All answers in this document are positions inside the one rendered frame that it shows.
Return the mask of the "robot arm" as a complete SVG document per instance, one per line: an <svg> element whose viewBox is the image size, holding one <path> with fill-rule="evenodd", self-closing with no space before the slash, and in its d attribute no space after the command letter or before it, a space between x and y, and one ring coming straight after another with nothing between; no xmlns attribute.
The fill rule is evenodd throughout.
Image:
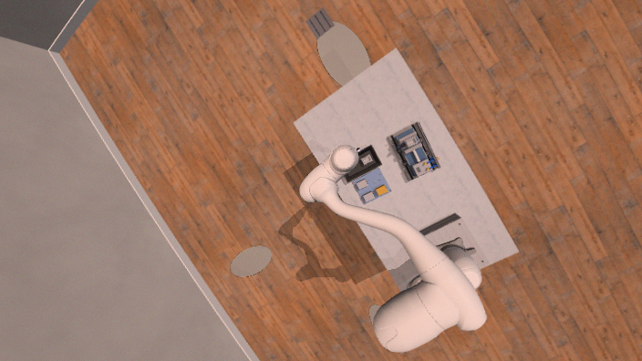
<svg viewBox="0 0 642 361"><path fill-rule="evenodd" d="M406 290L378 309L373 320L378 341L391 352L408 352L454 325L465 331L480 328L487 314L475 290L482 282L481 270L471 257L475 248L466 250L460 237L435 246L399 217L343 202L337 182L357 163L355 148L337 147L305 177L299 193L304 201L323 202L341 217L395 236L419 273Z"/></svg>

